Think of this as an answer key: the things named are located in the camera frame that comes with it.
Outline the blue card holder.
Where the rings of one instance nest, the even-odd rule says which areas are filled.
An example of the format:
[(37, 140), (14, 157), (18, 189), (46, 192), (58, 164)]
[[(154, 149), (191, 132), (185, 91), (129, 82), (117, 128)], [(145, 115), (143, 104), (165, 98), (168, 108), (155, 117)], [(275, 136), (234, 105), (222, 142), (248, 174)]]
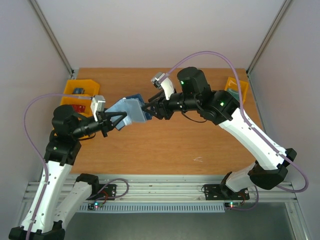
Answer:
[(144, 105), (145, 101), (143, 100), (142, 95), (138, 93), (123, 97), (104, 112), (126, 112), (126, 117), (115, 126), (115, 128), (120, 131), (125, 126), (131, 125), (132, 123), (145, 123), (152, 119), (152, 116), (149, 113), (142, 110)]

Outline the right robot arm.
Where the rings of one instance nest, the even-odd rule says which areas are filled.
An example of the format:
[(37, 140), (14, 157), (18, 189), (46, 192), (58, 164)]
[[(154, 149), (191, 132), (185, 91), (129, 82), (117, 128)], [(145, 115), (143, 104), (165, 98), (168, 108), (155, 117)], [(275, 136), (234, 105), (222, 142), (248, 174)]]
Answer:
[(255, 158), (250, 166), (229, 172), (223, 178), (219, 185), (221, 195), (229, 199), (252, 186), (271, 190), (285, 180), (289, 163), (284, 157), (293, 161), (297, 155), (293, 148), (283, 148), (272, 141), (240, 109), (239, 101), (229, 92), (211, 90), (202, 70), (187, 67), (178, 72), (177, 78), (180, 93), (164, 73), (157, 73), (151, 82), (160, 92), (142, 110), (160, 120), (169, 120), (175, 112), (197, 111), (204, 120), (235, 137)]

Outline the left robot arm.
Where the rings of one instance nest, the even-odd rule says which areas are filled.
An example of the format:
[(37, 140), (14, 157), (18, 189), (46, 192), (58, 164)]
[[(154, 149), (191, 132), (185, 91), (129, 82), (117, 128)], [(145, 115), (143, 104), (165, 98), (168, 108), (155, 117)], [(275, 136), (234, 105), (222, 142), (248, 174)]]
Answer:
[(54, 110), (53, 130), (41, 158), (44, 167), (36, 195), (21, 225), (10, 230), (10, 240), (64, 239), (66, 228), (80, 205), (101, 193), (98, 176), (82, 173), (68, 196), (58, 202), (81, 149), (80, 138), (97, 132), (106, 137), (126, 116), (126, 112), (102, 110), (95, 116), (85, 117), (66, 104)]

